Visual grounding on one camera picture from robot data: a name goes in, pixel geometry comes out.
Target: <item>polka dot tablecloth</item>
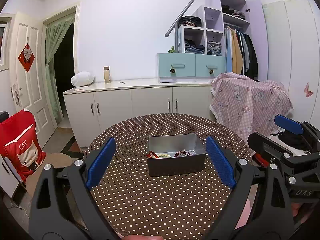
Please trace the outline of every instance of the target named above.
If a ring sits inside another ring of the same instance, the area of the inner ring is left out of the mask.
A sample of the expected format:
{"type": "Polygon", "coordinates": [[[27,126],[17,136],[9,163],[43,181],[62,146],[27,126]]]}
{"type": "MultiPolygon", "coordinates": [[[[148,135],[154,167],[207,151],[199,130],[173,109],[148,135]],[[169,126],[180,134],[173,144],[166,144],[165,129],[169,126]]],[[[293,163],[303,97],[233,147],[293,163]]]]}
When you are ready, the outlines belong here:
{"type": "Polygon", "coordinates": [[[196,133],[203,144],[214,135],[238,158],[252,162],[249,149],[227,127],[193,115],[152,114],[111,126],[89,146],[84,157],[112,136],[116,153],[91,193],[110,225],[122,235],[161,235],[199,239],[210,229],[231,190],[222,184],[207,156],[201,172],[150,177],[146,160],[149,136],[196,133]]]}

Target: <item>black cabinet handle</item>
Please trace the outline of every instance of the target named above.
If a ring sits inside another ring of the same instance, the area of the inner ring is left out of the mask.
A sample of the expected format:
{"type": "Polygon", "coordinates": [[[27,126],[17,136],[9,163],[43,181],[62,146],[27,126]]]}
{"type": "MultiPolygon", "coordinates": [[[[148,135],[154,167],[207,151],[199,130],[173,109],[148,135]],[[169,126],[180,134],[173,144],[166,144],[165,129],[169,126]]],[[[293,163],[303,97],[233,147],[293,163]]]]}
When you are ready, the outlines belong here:
{"type": "Polygon", "coordinates": [[[7,170],[7,168],[4,166],[3,162],[2,163],[2,166],[4,167],[5,171],[10,175],[10,172],[7,170]]]}

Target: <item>window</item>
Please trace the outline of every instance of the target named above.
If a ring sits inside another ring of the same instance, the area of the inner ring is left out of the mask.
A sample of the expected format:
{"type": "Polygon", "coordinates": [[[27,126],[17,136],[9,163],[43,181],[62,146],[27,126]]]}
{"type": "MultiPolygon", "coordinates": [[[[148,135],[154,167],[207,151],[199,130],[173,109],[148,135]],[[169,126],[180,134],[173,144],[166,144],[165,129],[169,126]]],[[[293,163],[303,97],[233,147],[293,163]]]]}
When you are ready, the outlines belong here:
{"type": "Polygon", "coordinates": [[[8,24],[7,22],[0,21],[0,66],[4,65],[4,57],[5,57],[5,42],[7,35],[8,24]]]}

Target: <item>checkered cloth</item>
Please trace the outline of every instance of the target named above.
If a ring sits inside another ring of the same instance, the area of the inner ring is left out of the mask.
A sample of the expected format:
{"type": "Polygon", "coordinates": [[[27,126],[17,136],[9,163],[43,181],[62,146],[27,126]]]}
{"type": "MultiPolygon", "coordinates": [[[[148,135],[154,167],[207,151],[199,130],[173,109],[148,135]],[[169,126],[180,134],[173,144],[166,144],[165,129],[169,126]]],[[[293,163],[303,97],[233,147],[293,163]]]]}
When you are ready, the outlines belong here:
{"type": "Polygon", "coordinates": [[[251,133],[269,137],[270,133],[277,132],[275,116],[286,116],[293,109],[281,83],[256,82],[235,73],[221,73],[211,83],[210,110],[218,123],[233,130],[246,143],[251,133]]]}

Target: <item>white plastic bag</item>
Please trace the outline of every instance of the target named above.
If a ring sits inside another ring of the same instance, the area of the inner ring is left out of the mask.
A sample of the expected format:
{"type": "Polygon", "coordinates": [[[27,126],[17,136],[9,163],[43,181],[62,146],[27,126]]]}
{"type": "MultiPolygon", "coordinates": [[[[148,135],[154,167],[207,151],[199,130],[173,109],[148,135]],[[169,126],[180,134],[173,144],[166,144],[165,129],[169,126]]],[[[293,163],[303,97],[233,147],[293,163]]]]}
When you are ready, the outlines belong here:
{"type": "Polygon", "coordinates": [[[91,73],[82,71],[71,78],[71,84],[75,87],[82,87],[86,85],[90,85],[94,77],[91,73]]]}

